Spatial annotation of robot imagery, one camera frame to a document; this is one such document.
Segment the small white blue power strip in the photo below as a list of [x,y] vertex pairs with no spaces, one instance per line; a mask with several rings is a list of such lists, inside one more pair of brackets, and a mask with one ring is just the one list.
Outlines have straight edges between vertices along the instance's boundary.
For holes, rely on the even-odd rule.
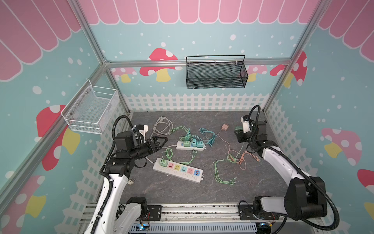
[[183,141],[178,141],[177,142],[177,145],[176,145],[176,149],[177,150],[189,150],[189,151],[203,151],[203,150],[205,150],[206,149],[206,146],[204,147],[204,148],[194,148],[194,147],[192,147],[192,146],[190,146],[190,147],[184,147],[183,146]]

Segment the pink plug adapter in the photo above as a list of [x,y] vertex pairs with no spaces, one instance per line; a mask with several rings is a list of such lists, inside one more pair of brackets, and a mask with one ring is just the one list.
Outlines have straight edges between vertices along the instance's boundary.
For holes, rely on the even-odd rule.
[[219,131],[219,133],[218,133],[217,135],[218,135],[218,137],[219,137],[223,142],[229,144],[226,140],[224,140],[224,139],[220,136],[220,133],[221,133],[222,131],[226,131],[227,129],[228,129],[228,125],[224,123],[224,124],[222,125],[222,127],[221,127],[221,130]]

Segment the teal plug adapter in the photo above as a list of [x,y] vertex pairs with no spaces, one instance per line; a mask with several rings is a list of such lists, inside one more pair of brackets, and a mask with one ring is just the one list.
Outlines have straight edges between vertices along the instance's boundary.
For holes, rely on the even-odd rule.
[[204,148],[205,147],[205,144],[203,141],[198,141],[197,142],[197,148]]
[[197,147],[197,139],[193,139],[191,142],[191,146],[196,148]]

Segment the large white colourful power strip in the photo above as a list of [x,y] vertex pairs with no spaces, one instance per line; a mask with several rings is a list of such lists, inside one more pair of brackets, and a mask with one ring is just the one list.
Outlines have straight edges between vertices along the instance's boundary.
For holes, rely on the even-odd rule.
[[159,163],[161,159],[162,158],[157,158],[156,162],[153,165],[153,170],[156,172],[160,172],[169,176],[174,176],[198,184],[204,179],[202,169],[194,168],[169,160],[167,167],[162,167]]

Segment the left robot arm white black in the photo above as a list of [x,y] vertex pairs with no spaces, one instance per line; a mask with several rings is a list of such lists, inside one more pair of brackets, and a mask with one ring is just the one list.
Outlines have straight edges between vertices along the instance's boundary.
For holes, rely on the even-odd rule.
[[133,125],[126,115],[119,116],[112,127],[112,146],[99,173],[103,187],[87,234],[127,234],[135,222],[149,223],[150,212],[144,197],[132,197],[118,214],[120,199],[136,161],[160,151],[167,137],[146,138],[145,126]]

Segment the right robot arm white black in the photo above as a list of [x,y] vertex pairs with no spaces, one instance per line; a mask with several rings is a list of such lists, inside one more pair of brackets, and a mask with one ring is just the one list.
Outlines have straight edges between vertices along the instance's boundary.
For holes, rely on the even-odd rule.
[[298,167],[286,156],[266,133],[266,121],[260,120],[260,105],[241,117],[242,128],[235,131],[238,142],[246,143],[245,153],[258,155],[268,162],[287,185],[284,197],[258,196],[253,201],[252,213],[258,218],[277,214],[285,219],[302,221],[309,226],[332,231],[340,224],[336,205],[327,195],[325,182]]

